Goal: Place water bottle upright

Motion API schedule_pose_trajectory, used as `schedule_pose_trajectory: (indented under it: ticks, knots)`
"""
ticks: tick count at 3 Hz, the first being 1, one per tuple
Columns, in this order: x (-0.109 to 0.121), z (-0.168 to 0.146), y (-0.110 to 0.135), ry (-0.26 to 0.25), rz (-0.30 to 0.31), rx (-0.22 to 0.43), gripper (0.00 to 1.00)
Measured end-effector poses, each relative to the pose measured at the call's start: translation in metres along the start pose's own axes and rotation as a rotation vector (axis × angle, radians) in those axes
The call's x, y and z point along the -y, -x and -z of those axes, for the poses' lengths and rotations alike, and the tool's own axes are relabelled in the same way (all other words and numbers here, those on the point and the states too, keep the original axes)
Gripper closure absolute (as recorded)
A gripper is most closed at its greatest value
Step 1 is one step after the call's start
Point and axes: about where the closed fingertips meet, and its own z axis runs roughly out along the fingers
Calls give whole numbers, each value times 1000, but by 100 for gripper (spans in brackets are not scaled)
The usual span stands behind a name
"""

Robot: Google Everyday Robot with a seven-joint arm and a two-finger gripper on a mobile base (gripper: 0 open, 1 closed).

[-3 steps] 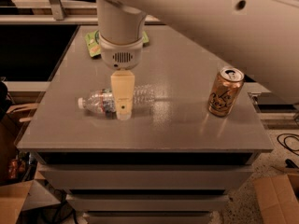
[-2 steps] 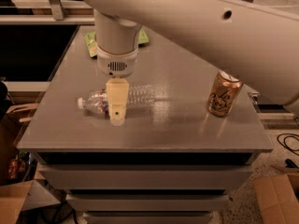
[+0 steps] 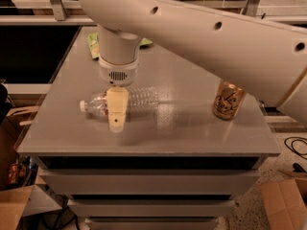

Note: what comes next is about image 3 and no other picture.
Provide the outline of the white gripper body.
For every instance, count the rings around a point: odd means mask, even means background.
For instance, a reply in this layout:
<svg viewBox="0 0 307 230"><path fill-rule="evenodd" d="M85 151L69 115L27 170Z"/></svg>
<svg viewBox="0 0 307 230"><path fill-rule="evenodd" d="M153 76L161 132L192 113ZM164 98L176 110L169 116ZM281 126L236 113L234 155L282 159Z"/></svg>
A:
<svg viewBox="0 0 307 230"><path fill-rule="evenodd" d="M137 75L139 60L127 64L113 64L99 57L99 74L110 86L126 87L131 85Z"/></svg>

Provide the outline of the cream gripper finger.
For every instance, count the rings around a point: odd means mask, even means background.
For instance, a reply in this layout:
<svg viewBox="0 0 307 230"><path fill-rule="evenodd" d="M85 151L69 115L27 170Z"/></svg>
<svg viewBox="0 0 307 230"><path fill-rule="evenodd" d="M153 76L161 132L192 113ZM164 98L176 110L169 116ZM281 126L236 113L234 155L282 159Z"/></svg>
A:
<svg viewBox="0 0 307 230"><path fill-rule="evenodd" d="M124 129L129 103L129 92L125 87L111 87L106 92L108 123L112 132Z"/></svg>

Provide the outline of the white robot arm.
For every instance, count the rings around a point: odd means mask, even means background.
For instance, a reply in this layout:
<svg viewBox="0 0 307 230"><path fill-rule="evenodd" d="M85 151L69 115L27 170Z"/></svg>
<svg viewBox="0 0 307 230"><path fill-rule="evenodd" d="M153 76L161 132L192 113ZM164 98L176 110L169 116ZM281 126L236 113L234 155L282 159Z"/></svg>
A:
<svg viewBox="0 0 307 230"><path fill-rule="evenodd" d="M152 40L307 126L307 33L174 0L79 0L99 26L102 76L134 81L139 42Z"/></svg>

